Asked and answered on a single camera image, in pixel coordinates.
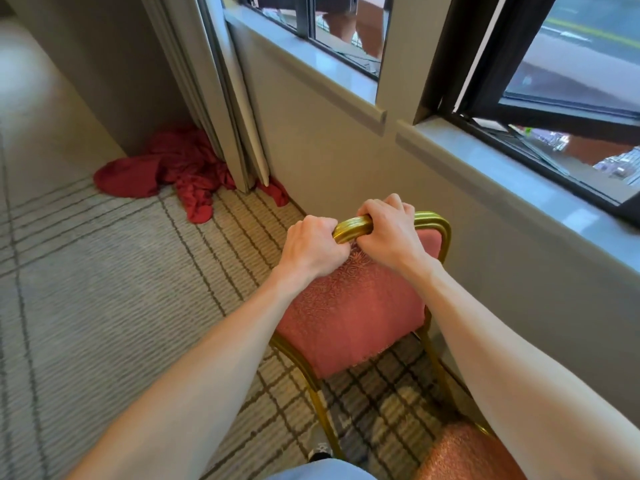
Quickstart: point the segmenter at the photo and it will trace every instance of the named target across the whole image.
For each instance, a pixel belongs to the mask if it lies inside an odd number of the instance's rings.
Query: pink chair cushion
[[[437,257],[440,233],[418,235]],[[340,268],[293,300],[277,331],[323,379],[379,354],[423,322],[424,304],[411,285],[354,246]]]
[[[466,422],[446,426],[414,480],[526,480],[499,439]]]

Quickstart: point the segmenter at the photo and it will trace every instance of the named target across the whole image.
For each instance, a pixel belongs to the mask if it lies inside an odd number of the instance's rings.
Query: red cloth
[[[236,184],[227,164],[218,160],[203,130],[190,127],[161,131],[151,137],[146,154],[107,163],[93,175],[102,192],[116,197],[144,198],[157,195],[160,186],[174,184],[178,198],[194,224],[213,215],[211,194]],[[283,186],[275,180],[259,188],[273,197],[277,206],[289,202]]]

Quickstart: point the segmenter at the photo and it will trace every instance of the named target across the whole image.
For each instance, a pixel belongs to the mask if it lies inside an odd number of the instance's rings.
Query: yellow road line
[[[546,19],[545,21],[549,23],[553,23],[555,25],[560,25],[561,27],[573,29],[585,34],[595,35],[596,37],[601,37],[608,40],[613,40],[615,42],[620,42],[630,47],[640,48],[640,41],[638,40],[632,40],[630,38],[620,37],[620,35],[615,35],[615,34],[598,30],[598,29],[592,29],[591,27],[585,27],[584,25],[579,25],[578,23],[565,22],[564,20],[560,20],[559,18],[553,18],[552,16],[548,17],[548,19]]]

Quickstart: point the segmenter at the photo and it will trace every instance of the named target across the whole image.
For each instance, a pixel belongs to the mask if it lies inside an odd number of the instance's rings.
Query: shoe
[[[333,458],[333,450],[331,450],[329,440],[324,434],[324,429],[320,426],[320,423],[316,423],[309,431],[307,449],[309,450],[307,458],[309,462]]]

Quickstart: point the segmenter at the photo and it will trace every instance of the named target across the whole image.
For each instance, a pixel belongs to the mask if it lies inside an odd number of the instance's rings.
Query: right hand
[[[357,215],[365,214],[373,219],[373,232],[356,241],[375,261],[402,273],[405,266],[428,256],[413,226],[415,209],[398,194],[364,202]]]

